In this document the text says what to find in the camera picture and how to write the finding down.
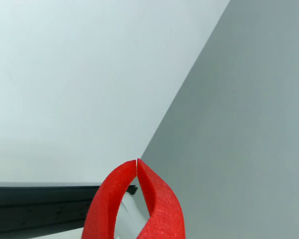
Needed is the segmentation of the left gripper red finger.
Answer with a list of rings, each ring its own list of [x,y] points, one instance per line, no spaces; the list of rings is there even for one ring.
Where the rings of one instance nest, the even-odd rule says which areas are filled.
[[[94,196],[84,223],[83,239],[113,239],[122,198],[136,177],[136,161],[115,168],[103,181]]]
[[[182,208],[172,189],[141,159],[137,160],[137,177],[149,212],[138,238],[186,238]]]

